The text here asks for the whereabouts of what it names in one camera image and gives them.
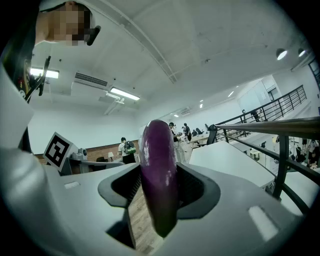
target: wooden floor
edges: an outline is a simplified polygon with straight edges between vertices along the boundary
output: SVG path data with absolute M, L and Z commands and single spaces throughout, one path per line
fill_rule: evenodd
M 163 238 L 155 232 L 152 226 L 141 186 L 136 192 L 128 210 L 136 250 L 148 255 L 154 253 L 163 243 Z

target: backpack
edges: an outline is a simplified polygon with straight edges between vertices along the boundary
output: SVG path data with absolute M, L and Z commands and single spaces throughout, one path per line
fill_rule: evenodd
M 124 152 L 126 154 L 134 154 L 134 153 L 136 153 L 135 144 L 132 141 L 127 141 L 124 144 Z

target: purple object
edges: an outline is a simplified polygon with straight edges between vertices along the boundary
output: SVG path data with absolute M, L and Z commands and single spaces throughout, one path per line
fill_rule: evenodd
M 142 189 L 153 227 L 164 238 L 177 223 L 179 205 L 174 140 L 168 124 L 149 122 L 141 145 Z

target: ceiling light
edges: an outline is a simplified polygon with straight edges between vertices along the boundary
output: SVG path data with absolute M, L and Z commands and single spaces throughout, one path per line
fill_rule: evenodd
M 302 48 L 299 48 L 298 50 L 298 54 L 299 54 L 299 57 L 301 57 L 302 55 L 304 55 L 306 53 L 306 50 L 302 49 Z
M 43 69 L 42 68 L 36 68 L 36 67 L 32 67 L 30 68 L 30 74 L 34 75 L 35 77 L 38 77 L 39 74 L 42 75 L 43 73 Z M 46 78 L 59 78 L 59 71 L 55 71 L 55 70 L 47 70 L 46 71 Z
M 119 89 L 114 88 L 114 87 L 111 89 L 111 92 L 114 93 L 114 94 L 119 94 L 119 95 L 125 96 L 125 97 L 133 99 L 135 101 L 138 101 L 140 99 L 137 96 L 134 96 L 134 95 L 132 95 L 130 93 L 127 93 L 127 92 L 125 92 L 123 90 L 119 90 Z
M 276 59 L 278 61 L 281 60 L 284 56 L 286 56 L 287 52 L 287 50 L 279 48 L 278 50 L 276 50 Z

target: eggplant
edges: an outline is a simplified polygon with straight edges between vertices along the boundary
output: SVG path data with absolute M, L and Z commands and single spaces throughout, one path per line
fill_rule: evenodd
M 153 120 L 141 140 L 141 185 L 152 225 L 166 237 L 177 223 L 179 206 L 173 134 L 167 123 Z

